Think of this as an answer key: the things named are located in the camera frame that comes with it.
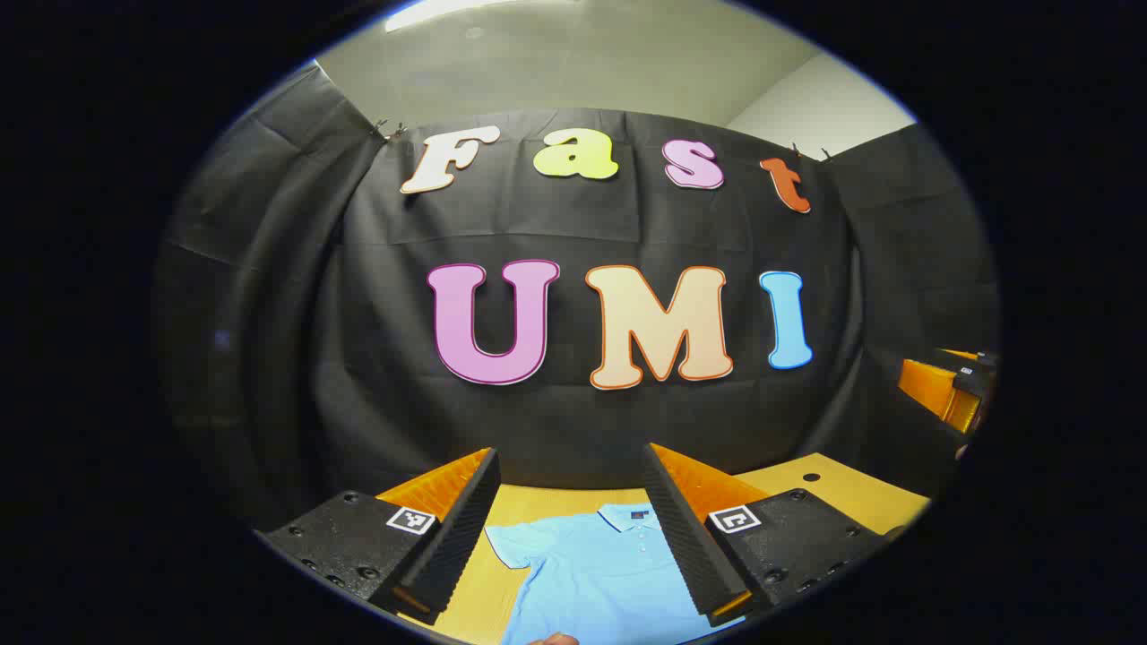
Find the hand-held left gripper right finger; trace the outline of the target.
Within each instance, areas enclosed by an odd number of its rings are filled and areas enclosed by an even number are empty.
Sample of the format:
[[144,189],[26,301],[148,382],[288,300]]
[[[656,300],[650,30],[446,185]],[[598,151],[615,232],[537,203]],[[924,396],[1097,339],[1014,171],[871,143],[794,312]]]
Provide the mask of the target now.
[[643,446],[643,490],[712,627],[790,605],[890,542],[804,487],[764,494],[656,443]]

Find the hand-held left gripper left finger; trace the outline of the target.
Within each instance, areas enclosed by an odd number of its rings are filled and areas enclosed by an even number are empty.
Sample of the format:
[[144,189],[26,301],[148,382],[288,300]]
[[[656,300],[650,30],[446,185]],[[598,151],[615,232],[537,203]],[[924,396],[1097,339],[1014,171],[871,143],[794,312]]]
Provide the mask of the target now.
[[262,538],[331,586],[434,624],[500,485],[499,453],[487,446],[384,494],[334,494]]

